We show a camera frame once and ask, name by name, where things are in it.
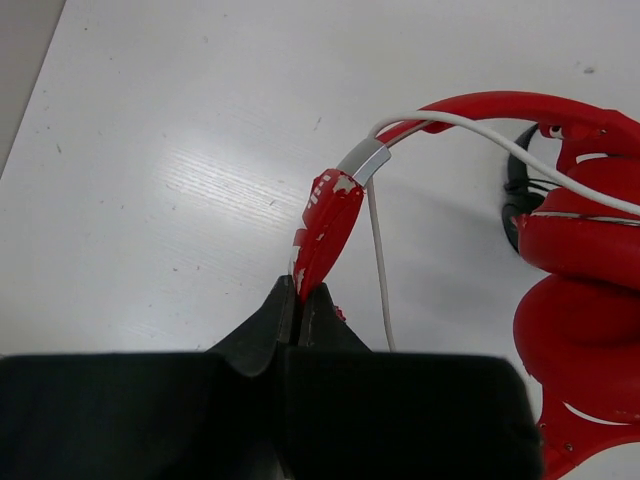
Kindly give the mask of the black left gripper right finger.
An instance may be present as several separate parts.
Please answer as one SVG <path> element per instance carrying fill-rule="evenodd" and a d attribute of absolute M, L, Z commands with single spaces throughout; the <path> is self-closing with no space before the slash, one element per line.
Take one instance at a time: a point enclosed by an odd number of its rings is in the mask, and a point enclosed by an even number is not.
<path fill-rule="evenodd" d="M 326 287 L 279 352 L 279 450 L 296 479 L 538 479 L 540 436 L 505 359 L 369 350 Z"/>

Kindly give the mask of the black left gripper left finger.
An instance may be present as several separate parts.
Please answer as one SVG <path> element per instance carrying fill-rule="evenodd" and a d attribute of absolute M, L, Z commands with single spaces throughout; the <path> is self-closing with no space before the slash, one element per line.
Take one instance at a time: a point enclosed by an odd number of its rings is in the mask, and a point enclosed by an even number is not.
<path fill-rule="evenodd" d="M 5 479 L 278 479 L 263 389 L 295 303 L 277 279 L 213 347 L 1 361 Z"/>

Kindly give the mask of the red over-ear headphones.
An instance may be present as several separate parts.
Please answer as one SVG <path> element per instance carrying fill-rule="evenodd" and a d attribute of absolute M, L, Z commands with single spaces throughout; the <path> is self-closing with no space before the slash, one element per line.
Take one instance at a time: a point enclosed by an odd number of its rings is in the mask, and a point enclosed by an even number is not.
<path fill-rule="evenodd" d="M 417 131 L 473 131 L 555 184 L 515 219 L 519 255 L 546 272 L 522 298 L 514 340 L 542 387 L 544 475 L 639 439 L 639 125 L 540 93 L 447 98 L 380 121 L 312 183 L 289 271 L 300 299 L 330 272 L 391 148 Z"/>

